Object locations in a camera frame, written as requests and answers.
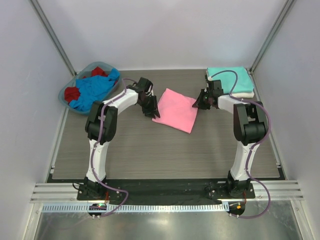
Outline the pink t shirt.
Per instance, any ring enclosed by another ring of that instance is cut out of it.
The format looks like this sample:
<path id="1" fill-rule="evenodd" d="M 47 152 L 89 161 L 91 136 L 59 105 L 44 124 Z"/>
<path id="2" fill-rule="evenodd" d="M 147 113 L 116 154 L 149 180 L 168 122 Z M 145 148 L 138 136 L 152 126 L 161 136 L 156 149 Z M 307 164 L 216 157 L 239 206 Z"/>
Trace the pink t shirt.
<path id="1" fill-rule="evenodd" d="M 158 101 L 160 117 L 153 122 L 163 124 L 190 134 L 196 121 L 198 109 L 193 107 L 196 99 L 166 88 Z"/>

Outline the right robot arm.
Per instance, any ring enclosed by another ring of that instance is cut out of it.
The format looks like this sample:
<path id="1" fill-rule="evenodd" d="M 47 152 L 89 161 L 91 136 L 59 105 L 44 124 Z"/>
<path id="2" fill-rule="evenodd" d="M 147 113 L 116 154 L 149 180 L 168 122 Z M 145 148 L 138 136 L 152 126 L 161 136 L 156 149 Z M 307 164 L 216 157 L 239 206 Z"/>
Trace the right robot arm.
<path id="1" fill-rule="evenodd" d="M 230 197 L 241 198 L 243 192 L 249 190 L 254 156 L 269 130 L 265 112 L 258 102 L 224 94 L 220 80 L 207 80 L 206 88 L 200 91 L 192 106 L 202 110 L 215 107 L 233 115 L 233 134 L 237 148 L 224 188 Z"/>

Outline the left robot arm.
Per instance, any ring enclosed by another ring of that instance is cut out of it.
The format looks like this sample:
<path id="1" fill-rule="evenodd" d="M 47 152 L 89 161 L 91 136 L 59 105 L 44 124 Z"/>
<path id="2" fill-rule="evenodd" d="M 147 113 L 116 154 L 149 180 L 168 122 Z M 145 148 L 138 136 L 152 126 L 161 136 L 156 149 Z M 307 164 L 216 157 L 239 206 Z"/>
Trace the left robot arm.
<path id="1" fill-rule="evenodd" d="M 85 124 L 90 145 L 89 167 L 78 189 L 79 200 L 101 200 L 106 195 L 108 189 L 102 183 L 106 179 L 108 148 L 116 135 L 119 114 L 133 105 L 139 105 L 146 117 L 160 117 L 153 83 L 149 79 L 141 77 L 115 97 L 93 103 Z"/>

